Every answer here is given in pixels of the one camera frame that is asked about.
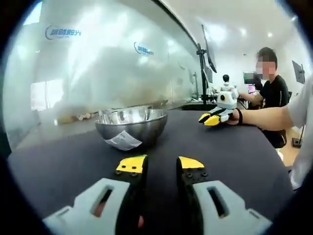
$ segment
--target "desk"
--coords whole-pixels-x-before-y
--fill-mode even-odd
[[[144,151],[121,152],[89,131],[39,146],[17,149],[9,166],[26,198],[43,218],[66,205],[103,177],[122,158],[148,154],[145,234],[179,234],[181,214],[176,186],[176,158],[201,161],[209,179],[220,180],[241,195],[247,208],[273,219],[292,196],[288,173],[276,150],[252,126],[205,127],[202,111],[168,111],[157,144]]]

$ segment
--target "blue logo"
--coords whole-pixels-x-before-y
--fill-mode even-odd
[[[144,55],[154,55],[154,53],[141,45],[140,43],[134,43],[135,50],[138,54],[144,54]]]
[[[53,40],[56,38],[69,38],[72,36],[81,36],[82,32],[70,28],[59,28],[57,26],[50,25],[45,29],[45,37],[48,40]]]

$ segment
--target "monitor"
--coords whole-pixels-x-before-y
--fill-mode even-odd
[[[209,62],[209,65],[211,67],[211,69],[216,72],[216,62],[215,62],[215,57],[214,57],[214,51],[213,51],[213,47],[212,44],[209,43],[208,38],[207,38],[207,33],[204,30],[204,26],[203,24],[201,24],[202,26],[202,32],[204,35],[204,40],[205,40],[205,46],[206,46],[206,55],[207,55],[207,60]]]
[[[209,87],[209,82],[207,80],[205,69],[203,69],[203,73],[204,73],[204,76],[205,76],[205,88],[208,88]]]
[[[212,70],[208,66],[204,66],[204,71],[206,75],[206,79],[209,83],[213,83],[213,73]]]
[[[244,72],[245,84],[254,84],[253,74],[254,74],[254,72]]]
[[[295,79],[297,82],[304,84],[305,83],[305,77],[304,77],[304,70],[302,66],[297,64],[296,62],[292,61],[294,73],[295,73]]]

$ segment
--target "yellow robotic fingertip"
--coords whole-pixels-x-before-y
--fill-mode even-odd
[[[146,157],[147,155],[125,158],[120,161],[116,170],[125,171],[125,172],[142,173],[143,161],[145,160]]]
[[[179,157],[180,162],[181,162],[181,168],[183,169],[187,169],[187,168],[204,168],[204,165],[195,160],[195,159],[191,159],[191,158],[186,158],[186,157]]]
[[[212,116],[207,121],[204,122],[205,126],[215,126],[220,123],[220,117],[219,116]]]
[[[202,114],[202,116],[200,117],[199,119],[199,122],[205,122],[208,118],[210,118],[210,114],[209,113],[205,113],[205,114]]]

